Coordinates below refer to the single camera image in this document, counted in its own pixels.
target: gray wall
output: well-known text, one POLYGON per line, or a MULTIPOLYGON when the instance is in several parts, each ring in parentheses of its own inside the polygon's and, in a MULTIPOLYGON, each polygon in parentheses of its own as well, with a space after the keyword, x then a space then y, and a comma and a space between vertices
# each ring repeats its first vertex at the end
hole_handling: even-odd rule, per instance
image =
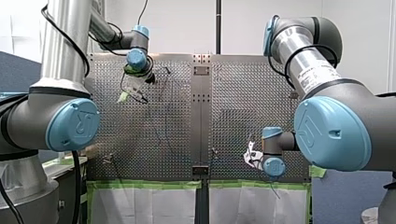
MULTIPOLYGON (((29 91, 29 86, 40 78, 40 69, 40 63, 0 52, 0 92, 29 91)), ((41 150, 38 157, 41 161, 50 161, 57 158, 58 153, 41 150)))

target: perforated metal panel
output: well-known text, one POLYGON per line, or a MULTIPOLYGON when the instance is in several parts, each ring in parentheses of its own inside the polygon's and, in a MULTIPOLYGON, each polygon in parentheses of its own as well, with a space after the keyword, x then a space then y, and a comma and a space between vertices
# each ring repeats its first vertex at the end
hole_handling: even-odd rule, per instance
POLYGON ((92 56, 88 82, 101 125, 89 179, 191 180, 191 56, 153 58, 157 83, 144 86, 148 104, 142 105, 117 104, 124 57, 92 56))
MULTIPOLYGON (((212 121, 209 163, 212 179, 266 179, 243 162, 248 137, 261 150, 262 128, 280 126, 292 130, 297 99, 261 56, 212 57, 212 121), (212 158, 211 149, 218 154, 212 158)), ((300 152, 285 152, 287 172, 283 182, 308 182, 308 163, 300 152)))
MULTIPOLYGON (((205 62, 194 55, 153 58, 157 83, 142 90, 148 104, 117 104, 125 59, 92 55, 87 89, 102 117, 90 147, 89 179, 191 180, 193 164, 209 164, 212 179, 266 178, 242 155, 250 134, 260 149, 265 126, 291 131, 298 100, 290 99, 284 78, 261 56, 206 55, 205 62), (201 73, 199 66, 209 67, 209 73, 194 74, 201 73), (213 160, 211 148, 218 152, 213 160)), ((308 163, 299 152, 285 152, 284 159, 281 181, 309 181, 308 163)))

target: black cable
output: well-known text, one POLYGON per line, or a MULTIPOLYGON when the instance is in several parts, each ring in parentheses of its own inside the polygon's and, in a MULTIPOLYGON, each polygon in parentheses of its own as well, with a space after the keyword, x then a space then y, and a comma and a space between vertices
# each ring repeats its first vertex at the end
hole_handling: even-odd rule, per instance
MULTIPOLYGON (((120 48, 122 49, 122 45, 121 45, 121 40, 123 39, 123 32, 121 30, 120 27, 118 27, 116 24, 108 22, 107 24, 114 26, 118 31, 120 36, 118 36, 118 43, 120 44, 120 48)), ((110 49, 109 47, 106 46, 106 44, 111 44, 114 40, 114 38, 116 38, 117 34, 114 35, 113 39, 110 40, 109 42, 103 42, 103 41, 99 41, 98 39, 96 39, 95 37, 93 37, 91 34, 88 35, 93 41, 97 42, 98 44, 100 44, 104 49, 108 50, 110 53, 117 55, 117 56, 126 56, 126 54, 122 54, 122 53, 117 53, 114 52, 114 50, 110 49)))
POLYGON ((271 48, 273 45, 273 38, 274 38, 274 26, 275 26, 275 21, 276 19, 279 19, 278 15, 274 15, 273 18, 271 19, 271 28, 273 29, 270 33, 270 36, 268 37, 268 41, 270 41, 270 45, 269 45, 269 52, 268 52, 268 63, 270 64, 271 69, 276 72, 277 74, 279 74, 280 76, 284 77, 286 79, 286 82, 289 84, 289 86, 291 86, 292 89, 295 90, 293 83, 291 83, 290 77, 288 77, 286 74, 283 74, 282 72, 280 72, 279 70, 277 70, 271 60, 271 48))
POLYGON ((96 43, 100 44, 100 46, 102 46, 104 49, 108 50, 110 53, 112 53, 112 54, 114 54, 114 55, 117 55, 117 56, 126 56, 126 54, 114 52, 114 50, 112 50, 112 49, 110 49, 110 48, 108 48, 108 47, 106 46, 106 43, 100 42, 98 39, 96 39, 96 38, 93 37, 92 35, 88 35, 88 36, 89 36, 92 40, 94 40, 96 43))
MULTIPOLYGON (((148 70, 147 70, 143 75, 140 75, 140 77, 144 77, 144 76, 147 76, 147 75, 150 75, 150 74, 152 75, 152 68, 154 67, 154 61, 153 61, 153 59, 151 58, 151 56, 148 55, 147 57, 148 57, 149 68, 148 68, 148 70)), ((125 79, 125 75, 126 75, 126 73, 124 72, 124 73, 122 74, 121 81, 120 81, 120 89, 121 89, 122 91, 125 91, 125 92, 128 93, 128 91, 125 90, 125 89, 122 87, 122 83, 123 83, 123 80, 125 79)), ((132 95, 131 95, 131 97, 132 97, 134 100, 136 100, 138 103, 143 104, 143 105, 145 105, 145 104, 147 104, 147 103, 149 102, 148 99, 146 99, 146 98, 143 97, 143 96, 142 96, 142 100, 138 100, 138 99, 134 98, 132 95)))
POLYGON ((41 9, 41 14, 43 17, 55 28, 61 35, 69 41, 69 43, 73 46, 73 49, 78 53, 78 55, 81 57, 82 61, 85 63, 86 70, 85 70, 85 77, 90 73, 90 63, 88 62, 87 57, 85 56, 85 53, 79 48, 79 46, 76 44, 76 42, 73 41, 70 36, 65 33, 61 28, 59 28, 56 23, 50 18, 50 14, 48 14, 48 4, 46 4, 42 9, 41 9))
POLYGON ((386 92, 376 95, 377 97, 396 97, 396 92, 386 92))
POLYGON ((326 50, 329 51, 330 54, 333 56, 333 59, 334 59, 334 66, 333 66, 333 67, 334 67, 334 68, 337 67, 337 64, 338 64, 338 57, 337 57, 337 55, 335 54, 334 50, 332 50, 331 48, 329 48, 329 47, 327 47, 327 46, 325 46, 325 45, 313 44, 313 45, 310 45, 310 46, 302 47, 302 48, 297 49, 296 51, 294 51, 294 52, 289 56, 287 62, 285 63, 285 70, 284 70, 283 73, 280 72, 279 70, 277 70, 277 69, 274 67, 273 63, 272 63, 272 61, 271 61, 271 56, 270 56, 270 55, 271 55, 271 48, 272 48, 272 45, 273 45, 273 42, 274 42, 274 40, 273 40, 273 38, 274 38, 274 30, 275 30, 275 29, 274 29, 274 26, 275 26, 275 21, 276 21, 276 19, 279 19, 279 16, 275 15, 275 16, 272 18, 272 20, 271 20, 271 28, 272 28, 273 30, 271 31, 270 36, 269 36, 269 40, 268 40, 268 41, 270 41, 270 45, 269 45, 269 49, 268 49, 268 50, 269 50, 269 53, 268 53, 268 63, 270 64, 271 69, 272 69, 274 72, 276 72, 277 74, 279 74, 280 76, 284 77, 284 78, 286 79, 286 82, 289 84, 289 86, 291 86, 294 90, 295 90, 295 88, 294 88, 293 83, 291 82, 290 76, 288 75, 288 71, 289 71, 289 67, 290 67, 291 60, 292 60, 298 53, 300 53, 300 52, 302 52, 302 51, 304 51, 304 50, 306 50, 306 49, 311 49, 311 48, 326 49, 326 50))
POLYGON ((304 50, 312 49, 312 48, 315 48, 315 49, 326 49, 327 51, 330 52, 330 54, 332 55, 332 57, 333 57, 333 59, 334 59, 334 65, 333 65, 333 67, 336 68, 337 65, 338 65, 338 57, 337 57, 337 55, 335 54, 334 50, 332 50, 331 48, 329 48, 329 47, 327 47, 327 46, 325 46, 325 45, 312 44, 312 45, 305 46, 305 47, 302 47, 302 48, 297 49, 297 50, 294 51, 294 52, 289 56, 289 58, 286 60, 286 63, 285 63, 285 71, 284 71, 284 73, 283 73, 283 74, 285 75, 286 81, 288 82, 288 84, 289 84, 294 90, 295 90, 294 85, 291 83, 290 75, 288 74, 291 60, 292 60, 297 54, 303 52, 304 50))
POLYGON ((75 166, 75 178, 76 178, 76 194, 75 194, 75 207, 73 212, 72 224, 78 223, 78 215, 79 215, 79 204, 81 197, 81 172, 79 170, 79 158, 76 151, 72 151, 73 162, 75 166))
POLYGON ((280 72, 279 70, 277 70, 274 67, 274 65, 272 63, 272 60, 271 60, 271 47, 272 47, 272 44, 274 42, 274 40, 273 40, 273 38, 274 38, 274 30, 275 30, 274 26, 275 26, 275 20, 276 19, 279 19, 278 15, 274 15, 273 18, 271 19, 271 28, 273 30, 271 31, 270 36, 268 36, 268 41, 270 41, 270 45, 269 45, 269 48, 268 48, 268 50, 269 50, 268 51, 268 63, 270 64, 270 66, 271 66, 272 70, 274 70, 274 72, 278 73, 282 77, 285 77, 286 76, 285 74, 283 74, 282 72, 280 72))
POLYGON ((20 211, 18 211, 14 203, 8 198, 8 195, 6 193, 6 190, 4 189, 1 179, 0 179, 0 193, 3 196, 4 201, 8 205, 9 210, 11 210, 12 214, 14 214, 15 218, 17 219, 18 224, 24 224, 20 211))
POLYGON ((149 0, 146 0, 145 6, 143 7, 142 12, 140 13, 139 19, 137 20, 137 24, 140 25, 140 19, 142 19, 143 13, 146 11, 146 7, 148 5, 149 0))

